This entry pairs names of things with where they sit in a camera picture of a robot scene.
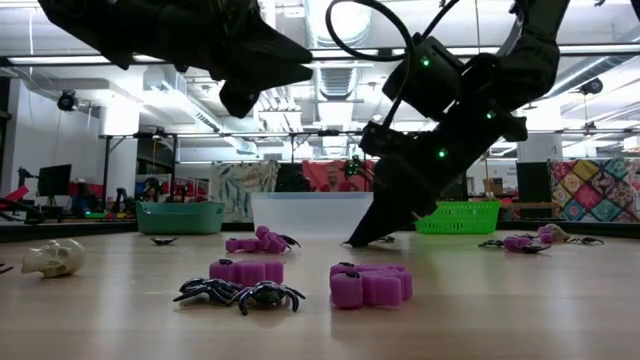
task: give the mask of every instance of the computer monitor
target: computer monitor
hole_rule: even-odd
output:
[[[71,165],[40,168],[38,195],[47,197],[69,195],[70,181]]]

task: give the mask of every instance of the teal basket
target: teal basket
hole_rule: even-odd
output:
[[[499,211],[499,201],[441,202],[415,225],[421,234],[490,234],[496,231]]]
[[[148,235],[204,235],[220,232],[224,203],[136,203],[138,231]]]

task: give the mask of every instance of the table surface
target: table surface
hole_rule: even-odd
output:
[[[282,306],[248,316],[172,299],[218,258],[272,256],[225,254],[221,235],[173,246],[134,233],[79,238],[87,264],[75,276],[43,280],[19,266],[0,275],[0,359],[640,357],[640,243],[562,244],[535,256],[477,248],[489,238],[406,233],[358,250],[298,239],[302,249],[278,258],[307,300],[298,313]],[[0,262],[17,265],[43,243],[0,244]],[[333,309],[328,271],[339,261],[405,264],[415,297],[396,310]]]

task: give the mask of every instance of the patterned fabric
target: patterned fabric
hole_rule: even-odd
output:
[[[632,186],[637,165],[622,158],[549,162],[551,193],[562,208],[560,216],[583,222],[640,221]]]
[[[213,164],[209,199],[225,203],[224,222],[252,222],[251,193],[273,192],[279,169],[275,161]]]

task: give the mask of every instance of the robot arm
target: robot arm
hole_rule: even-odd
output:
[[[311,52],[262,21],[256,0],[38,0],[49,21],[126,70],[134,54],[227,80],[220,98],[242,118],[260,92],[311,79]]]
[[[527,139],[526,119],[511,112],[553,86],[560,61],[556,36],[568,5],[569,0],[518,1],[512,8],[518,19],[500,51],[467,64],[435,38],[413,37],[414,53],[383,91],[438,125],[415,137],[389,129],[389,118],[365,127],[360,146],[380,157],[378,189],[348,244],[366,246],[430,215],[438,195],[500,137]]]

